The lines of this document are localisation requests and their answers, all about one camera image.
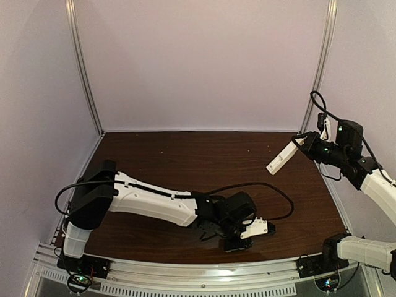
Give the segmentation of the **white remote control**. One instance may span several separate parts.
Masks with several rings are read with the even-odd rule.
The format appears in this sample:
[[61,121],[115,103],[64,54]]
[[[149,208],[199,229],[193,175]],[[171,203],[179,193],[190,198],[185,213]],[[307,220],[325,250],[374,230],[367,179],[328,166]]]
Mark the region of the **white remote control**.
[[298,151],[298,146],[291,141],[267,166],[271,175],[275,175]]

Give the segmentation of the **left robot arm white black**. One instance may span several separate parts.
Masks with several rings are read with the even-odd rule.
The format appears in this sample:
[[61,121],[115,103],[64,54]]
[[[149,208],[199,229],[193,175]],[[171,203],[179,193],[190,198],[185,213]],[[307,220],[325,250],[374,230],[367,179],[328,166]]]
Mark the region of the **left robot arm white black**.
[[74,190],[66,215],[63,245],[67,257],[80,259],[93,230],[107,212],[133,213],[203,231],[202,241],[221,237],[225,251],[246,249],[253,236],[267,232],[256,206],[245,192],[229,198],[200,192],[174,191],[136,180],[104,161],[71,185]]

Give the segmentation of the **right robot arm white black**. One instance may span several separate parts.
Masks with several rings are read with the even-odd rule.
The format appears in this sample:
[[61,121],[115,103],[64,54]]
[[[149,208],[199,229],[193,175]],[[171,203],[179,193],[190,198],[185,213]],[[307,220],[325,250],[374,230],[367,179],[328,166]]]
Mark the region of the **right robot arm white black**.
[[[335,142],[322,140],[318,132],[291,138],[293,144],[318,164],[332,165],[359,191],[371,198],[395,222],[395,182],[374,160],[364,157],[363,127],[354,121],[339,121]],[[323,266],[353,260],[382,269],[395,277],[395,243],[368,240],[350,233],[327,238],[322,249]]]

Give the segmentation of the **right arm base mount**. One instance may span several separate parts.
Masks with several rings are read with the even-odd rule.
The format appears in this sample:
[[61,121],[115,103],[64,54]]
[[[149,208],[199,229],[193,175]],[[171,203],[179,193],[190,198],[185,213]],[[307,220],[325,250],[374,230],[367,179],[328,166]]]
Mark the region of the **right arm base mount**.
[[335,293],[341,283],[340,270],[347,268],[347,260],[328,260],[323,254],[303,254],[295,261],[300,278],[314,277],[316,287],[324,293]]

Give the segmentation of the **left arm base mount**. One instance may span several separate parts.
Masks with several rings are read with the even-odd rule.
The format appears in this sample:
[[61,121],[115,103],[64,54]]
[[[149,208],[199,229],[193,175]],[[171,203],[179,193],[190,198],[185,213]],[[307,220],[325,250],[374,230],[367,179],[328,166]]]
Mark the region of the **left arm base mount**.
[[58,256],[57,267],[67,273],[66,286],[75,294],[85,293],[94,278],[106,279],[110,270],[110,260],[101,257],[83,255],[80,259]]

